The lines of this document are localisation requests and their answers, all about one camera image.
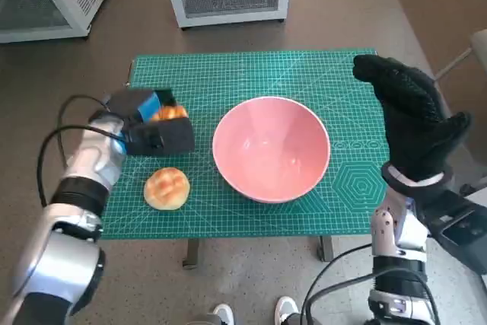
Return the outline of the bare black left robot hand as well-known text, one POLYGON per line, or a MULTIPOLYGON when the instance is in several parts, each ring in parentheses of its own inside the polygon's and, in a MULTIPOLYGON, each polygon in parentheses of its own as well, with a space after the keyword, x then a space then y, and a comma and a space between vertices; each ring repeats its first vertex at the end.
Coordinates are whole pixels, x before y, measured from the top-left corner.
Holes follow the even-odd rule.
POLYGON ((130 123, 145 123, 162 107, 176 105, 170 88, 125 88, 112 93, 107 99, 109 110, 130 123))

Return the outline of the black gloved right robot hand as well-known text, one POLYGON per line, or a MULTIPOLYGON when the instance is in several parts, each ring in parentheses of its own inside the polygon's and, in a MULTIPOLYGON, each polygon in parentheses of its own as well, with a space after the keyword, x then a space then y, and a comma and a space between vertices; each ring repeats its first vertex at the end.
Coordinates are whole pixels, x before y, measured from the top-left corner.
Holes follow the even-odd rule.
POLYGON ((393 58, 358 55, 352 72, 372 85, 382 106, 392 166, 415 182, 443 173, 471 126, 470 114, 447 115, 434 80, 393 58))

